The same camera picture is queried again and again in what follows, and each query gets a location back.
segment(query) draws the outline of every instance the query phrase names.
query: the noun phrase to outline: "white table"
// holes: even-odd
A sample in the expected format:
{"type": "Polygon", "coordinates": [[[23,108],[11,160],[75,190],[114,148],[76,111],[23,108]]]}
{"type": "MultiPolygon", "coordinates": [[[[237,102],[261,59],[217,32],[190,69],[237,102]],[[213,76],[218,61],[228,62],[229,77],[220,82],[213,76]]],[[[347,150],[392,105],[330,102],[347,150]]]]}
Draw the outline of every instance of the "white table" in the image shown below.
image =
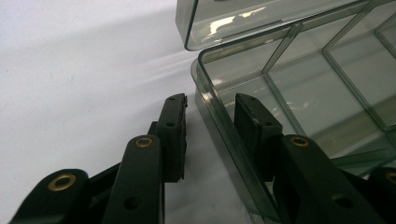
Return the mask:
{"type": "Polygon", "coordinates": [[[0,223],[46,175],[96,175],[185,92],[185,180],[166,184],[166,223],[250,223],[193,100],[177,1],[0,3],[0,223]]]}

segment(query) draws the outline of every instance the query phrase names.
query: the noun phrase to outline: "black plastic part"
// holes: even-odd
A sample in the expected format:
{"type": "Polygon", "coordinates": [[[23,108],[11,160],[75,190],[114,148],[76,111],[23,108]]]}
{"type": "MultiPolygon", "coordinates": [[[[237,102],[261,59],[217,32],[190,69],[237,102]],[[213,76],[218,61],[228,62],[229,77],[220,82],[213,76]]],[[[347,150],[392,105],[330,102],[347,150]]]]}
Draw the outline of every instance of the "black plastic part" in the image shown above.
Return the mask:
{"type": "Polygon", "coordinates": [[[91,202],[84,217],[84,223],[101,222],[119,167],[118,163],[90,178],[91,202]]]}
{"type": "Polygon", "coordinates": [[[158,121],[151,122],[151,125],[149,126],[149,129],[148,129],[148,134],[158,136],[157,135],[157,123],[158,123],[158,121]]]}
{"type": "Polygon", "coordinates": [[[291,212],[288,206],[278,203],[283,223],[385,223],[313,140],[284,136],[276,156],[276,201],[287,200],[284,195],[288,194],[294,194],[291,198],[298,201],[291,212]],[[279,187],[285,180],[294,192],[290,187],[279,187]]]}
{"type": "Polygon", "coordinates": [[[274,178],[274,157],[282,125],[256,98],[237,93],[233,124],[259,168],[264,181],[274,178]]]}
{"type": "Polygon", "coordinates": [[[88,176],[67,169],[42,179],[10,223],[79,223],[89,202],[88,176]]]}
{"type": "Polygon", "coordinates": [[[186,107],[187,96],[184,93],[168,97],[156,125],[156,135],[163,147],[164,182],[177,182],[184,178],[186,107]]]}
{"type": "Polygon", "coordinates": [[[373,170],[368,180],[375,192],[373,205],[388,222],[396,222],[396,169],[382,167],[373,170]]]}
{"type": "Polygon", "coordinates": [[[102,223],[163,223],[162,160],[156,136],[128,143],[102,223]]]}

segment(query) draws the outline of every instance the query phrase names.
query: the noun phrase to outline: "screw hole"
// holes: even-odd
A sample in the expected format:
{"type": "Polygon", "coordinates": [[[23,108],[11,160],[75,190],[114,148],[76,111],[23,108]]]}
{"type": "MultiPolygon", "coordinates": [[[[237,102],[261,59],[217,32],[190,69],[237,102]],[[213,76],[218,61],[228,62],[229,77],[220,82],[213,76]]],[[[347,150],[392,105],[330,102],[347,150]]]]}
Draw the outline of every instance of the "screw hole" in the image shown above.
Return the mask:
{"type": "Polygon", "coordinates": [[[151,138],[139,138],[134,142],[134,145],[137,147],[149,147],[152,143],[151,138]]]}
{"type": "Polygon", "coordinates": [[[334,194],[332,196],[332,200],[340,205],[341,207],[345,208],[352,208],[353,207],[353,202],[352,200],[348,199],[347,196],[342,195],[342,194],[334,194]]]}
{"type": "Polygon", "coordinates": [[[76,182],[76,176],[72,174],[58,175],[48,187],[52,191],[61,191],[70,188],[76,182]]]}
{"type": "Polygon", "coordinates": [[[390,183],[396,185],[396,173],[387,172],[385,174],[385,177],[387,178],[388,181],[390,181],[390,183]]]}
{"type": "Polygon", "coordinates": [[[302,137],[292,137],[290,139],[290,141],[294,145],[296,145],[298,147],[307,147],[307,146],[309,146],[309,142],[306,139],[302,138],[302,137]]]}
{"type": "Polygon", "coordinates": [[[138,208],[141,203],[142,200],[139,197],[132,197],[124,201],[124,208],[132,211],[138,208]]]}

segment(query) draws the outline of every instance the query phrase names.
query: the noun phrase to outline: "black bracket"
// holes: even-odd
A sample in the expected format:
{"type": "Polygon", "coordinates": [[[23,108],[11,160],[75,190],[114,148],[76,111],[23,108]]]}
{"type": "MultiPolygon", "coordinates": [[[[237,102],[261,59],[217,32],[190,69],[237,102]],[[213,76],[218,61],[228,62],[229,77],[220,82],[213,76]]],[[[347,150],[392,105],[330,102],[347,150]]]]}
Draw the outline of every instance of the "black bracket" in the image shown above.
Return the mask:
{"type": "Polygon", "coordinates": [[[282,125],[256,98],[236,94],[234,125],[264,181],[274,178],[282,223],[394,223],[396,169],[368,180],[337,169],[306,136],[282,125]]]}
{"type": "Polygon", "coordinates": [[[164,223],[164,183],[184,178],[186,107],[184,93],[168,97],[148,134],[132,139],[121,163],[98,175],[48,175],[10,223],[164,223]]]}

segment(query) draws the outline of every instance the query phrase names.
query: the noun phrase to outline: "plastic box lid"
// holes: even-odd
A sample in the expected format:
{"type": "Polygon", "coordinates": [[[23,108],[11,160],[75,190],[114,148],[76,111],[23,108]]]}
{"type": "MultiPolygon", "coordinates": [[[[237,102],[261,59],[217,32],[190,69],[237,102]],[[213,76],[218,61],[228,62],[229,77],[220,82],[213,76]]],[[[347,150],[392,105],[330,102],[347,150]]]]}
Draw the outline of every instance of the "plastic box lid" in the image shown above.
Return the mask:
{"type": "Polygon", "coordinates": [[[187,50],[205,49],[360,0],[177,0],[187,50]]]}

